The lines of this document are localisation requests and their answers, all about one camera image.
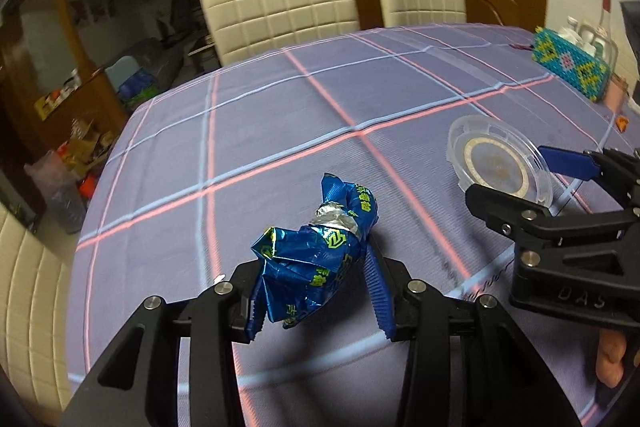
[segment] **clear plastic container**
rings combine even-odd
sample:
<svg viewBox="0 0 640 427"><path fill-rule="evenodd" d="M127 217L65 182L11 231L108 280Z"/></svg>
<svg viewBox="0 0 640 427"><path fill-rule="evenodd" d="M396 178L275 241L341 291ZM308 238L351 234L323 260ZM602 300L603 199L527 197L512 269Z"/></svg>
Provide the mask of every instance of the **clear plastic container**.
<svg viewBox="0 0 640 427"><path fill-rule="evenodd" d="M47 208L60 227L66 233L79 232L86 215L86 207L76 187L76 179L66 169L59 156L49 151L33 165L25 165L24 170L40 190Z"/></svg>
<svg viewBox="0 0 640 427"><path fill-rule="evenodd" d="M545 159L524 134L500 120L458 118L449 129L447 160L462 190L477 183L544 206L552 202Z"/></svg>

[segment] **snack package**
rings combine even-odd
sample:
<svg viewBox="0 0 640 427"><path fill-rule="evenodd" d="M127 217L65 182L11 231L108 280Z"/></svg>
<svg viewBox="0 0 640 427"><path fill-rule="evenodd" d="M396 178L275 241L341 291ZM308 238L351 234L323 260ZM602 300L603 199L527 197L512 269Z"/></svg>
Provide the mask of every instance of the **snack package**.
<svg viewBox="0 0 640 427"><path fill-rule="evenodd" d="M371 191L332 174L322 178L322 205L308 225L267 229L251 247L264 261L255 289L271 322L295 326L321 308L348 270L366 253L367 236L378 220Z"/></svg>

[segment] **transparent round lid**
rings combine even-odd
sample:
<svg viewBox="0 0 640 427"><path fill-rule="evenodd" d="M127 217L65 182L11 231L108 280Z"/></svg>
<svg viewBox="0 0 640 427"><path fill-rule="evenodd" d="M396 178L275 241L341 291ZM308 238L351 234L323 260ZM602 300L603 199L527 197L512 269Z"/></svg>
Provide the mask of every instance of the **transparent round lid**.
<svg viewBox="0 0 640 427"><path fill-rule="evenodd" d="M538 149L503 121L483 115L458 118L449 129L447 160L462 190L478 183L549 206L551 174Z"/></svg>

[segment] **tissue box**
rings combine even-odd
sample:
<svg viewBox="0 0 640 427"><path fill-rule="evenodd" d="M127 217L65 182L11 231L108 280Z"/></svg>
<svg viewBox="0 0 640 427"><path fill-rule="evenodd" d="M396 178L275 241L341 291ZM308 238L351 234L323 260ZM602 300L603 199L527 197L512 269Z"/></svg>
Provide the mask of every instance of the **tissue box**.
<svg viewBox="0 0 640 427"><path fill-rule="evenodd" d="M574 86L591 102L601 99L611 74L609 65L549 28L538 28L536 33L533 60Z"/></svg>

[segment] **metal bolt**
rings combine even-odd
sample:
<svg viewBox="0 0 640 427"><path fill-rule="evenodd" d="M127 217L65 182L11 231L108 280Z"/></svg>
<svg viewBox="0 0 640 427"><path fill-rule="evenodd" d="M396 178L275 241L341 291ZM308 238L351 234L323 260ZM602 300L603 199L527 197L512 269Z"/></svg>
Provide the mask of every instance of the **metal bolt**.
<svg viewBox="0 0 640 427"><path fill-rule="evenodd" d="M427 283L420 279L411 279L406 287L409 288L411 293L422 293L427 290Z"/></svg>
<svg viewBox="0 0 640 427"><path fill-rule="evenodd" d="M498 300L493 296L485 293L484 295L479 296L480 305L482 308L495 308L498 305Z"/></svg>
<svg viewBox="0 0 640 427"><path fill-rule="evenodd" d="M213 287L213 291L218 295L226 295L228 294L234 286L229 281L219 282Z"/></svg>
<svg viewBox="0 0 640 427"><path fill-rule="evenodd" d="M538 266L538 264L540 264L540 255L538 254L538 252L527 250L522 252L520 260L530 268L533 268L534 266Z"/></svg>
<svg viewBox="0 0 640 427"><path fill-rule="evenodd" d="M533 221L534 219L536 219L536 217L538 217L538 214L536 214L533 210L525 210L521 214L521 216L524 217L527 221Z"/></svg>
<svg viewBox="0 0 640 427"><path fill-rule="evenodd" d="M157 295L152 295L145 299L145 308L147 310L155 310L160 304L162 304L162 299Z"/></svg>

